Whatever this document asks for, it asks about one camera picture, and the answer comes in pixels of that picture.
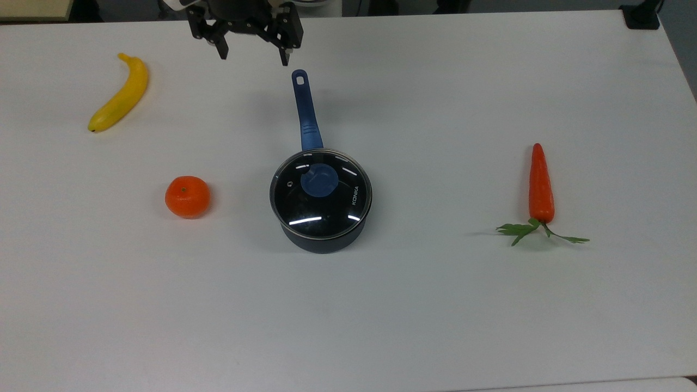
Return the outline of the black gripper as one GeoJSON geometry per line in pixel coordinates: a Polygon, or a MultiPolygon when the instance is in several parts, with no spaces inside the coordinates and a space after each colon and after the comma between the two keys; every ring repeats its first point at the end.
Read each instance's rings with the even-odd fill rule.
{"type": "Polygon", "coordinates": [[[229,53],[225,39],[229,22],[256,26],[257,35],[278,49],[284,67],[289,65],[291,53],[303,42],[303,25],[293,2],[274,7],[268,1],[209,1],[209,13],[214,19],[211,25],[207,23],[204,7],[190,5],[186,10],[188,24],[192,36],[216,47],[223,60],[229,53]]]}

